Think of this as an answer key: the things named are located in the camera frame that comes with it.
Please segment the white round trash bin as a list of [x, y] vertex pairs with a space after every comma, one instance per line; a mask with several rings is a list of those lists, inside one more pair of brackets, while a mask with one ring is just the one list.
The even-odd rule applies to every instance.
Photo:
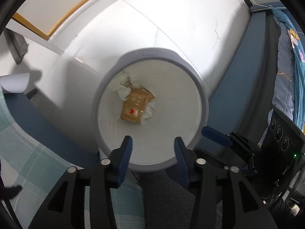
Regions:
[[[151, 95], [137, 123], [121, 118], [124, 103], [136, 90]], [[176, 163], [174, 139], [194, 148], [208, 119], [208, 94], [195, 67], [176, 52], [145, 48], [122, 55], [102, 78], [92, 104], [93, 131], [105, 155], [132, 137], [129, 168], [138, 172]]]

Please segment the teal checkered tablecloth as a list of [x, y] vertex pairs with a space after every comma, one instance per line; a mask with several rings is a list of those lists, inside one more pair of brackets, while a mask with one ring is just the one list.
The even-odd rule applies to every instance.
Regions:
[[23, 228], [67, 168], [92, 169], [99, 160], [40, 116], [24, 94], [1, 94], [1, 177], [23, 188], [11, 202]]

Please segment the brown sachet with red dot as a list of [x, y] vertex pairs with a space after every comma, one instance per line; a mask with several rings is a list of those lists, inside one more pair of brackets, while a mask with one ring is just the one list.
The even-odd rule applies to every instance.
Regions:
[[147, 104], [152, 101], [155, 101], [155, 96], [150, 91], [132, 88], [124, 102], [120, 118], [131, 123], [140, 123]]

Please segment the blue patterned blanket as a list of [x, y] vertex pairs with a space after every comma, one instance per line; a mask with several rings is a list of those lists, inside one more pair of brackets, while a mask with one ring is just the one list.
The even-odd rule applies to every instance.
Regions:
[[304, 126], [304, 35], [291, 15], [273, 8], [280, 28], [272, 104], [300, 129]]

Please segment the white tissue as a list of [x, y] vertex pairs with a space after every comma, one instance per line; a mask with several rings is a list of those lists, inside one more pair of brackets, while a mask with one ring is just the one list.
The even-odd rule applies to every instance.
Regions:
[[[126, 101], [127, 96], [131, 92], [132, 88], [145, 88], [140, 85], [137, 80], [134, 80], [129, 72], [122, 71], [110, 82], [110, 89], [117, 92], [121, 101]], [[146, 120], [153, 116], [153, 111], [155, 110], [155, 101], [149, 102], [146, 106], [145, 112], [141, 116], [141, 122], [138, 124], [144, 124]]]

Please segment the white wardrobe cabinet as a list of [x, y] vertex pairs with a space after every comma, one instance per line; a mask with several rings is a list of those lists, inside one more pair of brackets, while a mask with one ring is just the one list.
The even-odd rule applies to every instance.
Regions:
[[1, 0], [1, 31], [9, 28], [37, 44], [62, 54], [51, 44], [63, 23], [91, 0]]

